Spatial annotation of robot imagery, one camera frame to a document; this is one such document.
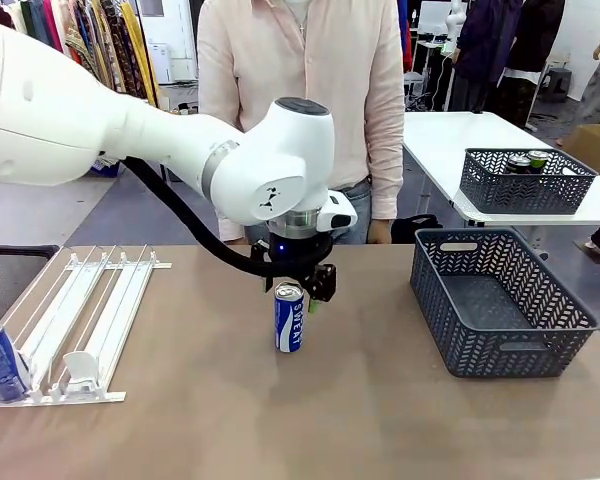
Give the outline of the person's left hand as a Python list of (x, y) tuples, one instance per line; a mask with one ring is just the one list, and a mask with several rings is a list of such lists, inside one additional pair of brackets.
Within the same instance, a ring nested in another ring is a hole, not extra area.
[(368, 244), (391, 244), (391, 224), (390, 220), (374, 219), (370, 222), (367, 235)]

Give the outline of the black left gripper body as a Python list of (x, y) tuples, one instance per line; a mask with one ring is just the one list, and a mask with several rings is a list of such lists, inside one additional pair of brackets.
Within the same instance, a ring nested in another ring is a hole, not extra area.
[(321, 262), (329, 255), (333, 241), (329, 233), (318, 233), (305, 239), (289, 239), (269, 233), (266, 239), (259, 239), (251, 245), (251, 259), (271, 263), (288, 263), (300, 260), (305, 268), (291, 278), (302, 282), (325, 269)]

